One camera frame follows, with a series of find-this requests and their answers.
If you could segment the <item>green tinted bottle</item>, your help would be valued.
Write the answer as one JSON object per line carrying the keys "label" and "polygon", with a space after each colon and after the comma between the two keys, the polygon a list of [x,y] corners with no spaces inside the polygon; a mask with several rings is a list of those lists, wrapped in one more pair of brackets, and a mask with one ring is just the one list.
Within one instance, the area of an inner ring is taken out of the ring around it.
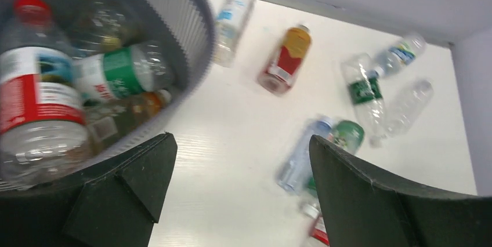
{"label": "green tinted bottle", "polygon": [[306,160],[307,174],[302,182],[303,192],[317,197],[316,184],[313,178],[312,166],[309,154],[310,139],[313,135],[318,135],[332,142],[339,148],[350,154],[356,154],[362,145],[365,137],[364,129],[357,123],[350,120],[332,121],[322,118],[311,124],[311,131],[306,135],[303,155]]}

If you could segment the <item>green cap clear bottle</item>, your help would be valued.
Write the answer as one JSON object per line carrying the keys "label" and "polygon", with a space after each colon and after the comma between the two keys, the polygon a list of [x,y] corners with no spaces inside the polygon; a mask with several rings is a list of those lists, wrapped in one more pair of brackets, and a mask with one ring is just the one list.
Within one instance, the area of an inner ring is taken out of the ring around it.
{"label": "green cap clear bottle", "polygon": [[175,74],[156,41],[74,60],[74,87],[86,106],[170,87]]}

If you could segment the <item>red label bottle front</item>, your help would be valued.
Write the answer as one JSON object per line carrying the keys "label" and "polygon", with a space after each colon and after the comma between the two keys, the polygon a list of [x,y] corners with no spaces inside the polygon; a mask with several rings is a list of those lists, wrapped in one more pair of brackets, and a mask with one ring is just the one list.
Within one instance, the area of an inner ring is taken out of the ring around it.
{"label": "red label bottle front", "polygon": [[93,155],[73,48],[42,0],[17,0],[1,30],[1,179],[31,187]]}

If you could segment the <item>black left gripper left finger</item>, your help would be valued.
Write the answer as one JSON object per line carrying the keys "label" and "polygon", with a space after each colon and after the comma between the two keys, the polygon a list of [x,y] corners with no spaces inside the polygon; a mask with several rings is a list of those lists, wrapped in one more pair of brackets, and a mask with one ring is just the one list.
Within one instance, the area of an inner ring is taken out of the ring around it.
{"label": "black left gripper left finger", "polygon": [[1,192],[1,245],[147,246],[177,149],[164,133],[61,179]]}

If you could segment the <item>clear blue cap bottle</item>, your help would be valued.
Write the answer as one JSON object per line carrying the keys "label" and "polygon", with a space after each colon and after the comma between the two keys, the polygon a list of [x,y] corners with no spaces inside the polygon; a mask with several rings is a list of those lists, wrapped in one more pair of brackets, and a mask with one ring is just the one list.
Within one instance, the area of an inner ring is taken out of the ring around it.
{"label": "clear blue cap bottle", "polygon": [[76,60],[117,50],[138,32],[131,10],[117,0],[93,0],[67,29]]}

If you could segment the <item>green label clear bottle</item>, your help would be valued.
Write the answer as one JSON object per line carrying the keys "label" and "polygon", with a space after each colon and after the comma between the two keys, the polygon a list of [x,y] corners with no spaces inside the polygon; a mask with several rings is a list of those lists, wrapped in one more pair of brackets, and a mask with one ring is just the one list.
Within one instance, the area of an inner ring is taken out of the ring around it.
{"label": "green label clear bottle", "polygon": [[385,135],[386,105],[370,65],[368,54],[357,54],[341,63],[341,73],[358,123],[365,130],[370,146],[378,148]]}

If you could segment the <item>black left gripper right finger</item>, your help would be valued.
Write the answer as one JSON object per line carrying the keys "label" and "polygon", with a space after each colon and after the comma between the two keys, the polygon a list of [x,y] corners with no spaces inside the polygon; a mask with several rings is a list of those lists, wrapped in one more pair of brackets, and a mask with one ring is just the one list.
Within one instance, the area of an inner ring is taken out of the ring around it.
{"label": "black left gripper right finger", "polygon": [[491,198],[403,178],[314,135],[310,163],[331,246],[490,246]]}

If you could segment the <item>plain clear bottle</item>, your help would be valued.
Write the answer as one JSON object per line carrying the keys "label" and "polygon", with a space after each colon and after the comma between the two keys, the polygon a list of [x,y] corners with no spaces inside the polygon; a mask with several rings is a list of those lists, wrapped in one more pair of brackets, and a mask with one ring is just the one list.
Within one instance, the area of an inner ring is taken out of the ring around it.
{"label": "plain clear bottle", "polygon": [[434,95],[431,81],[419,78],[403,86],[387,106],[385,132],[389,137],[406,134]]}

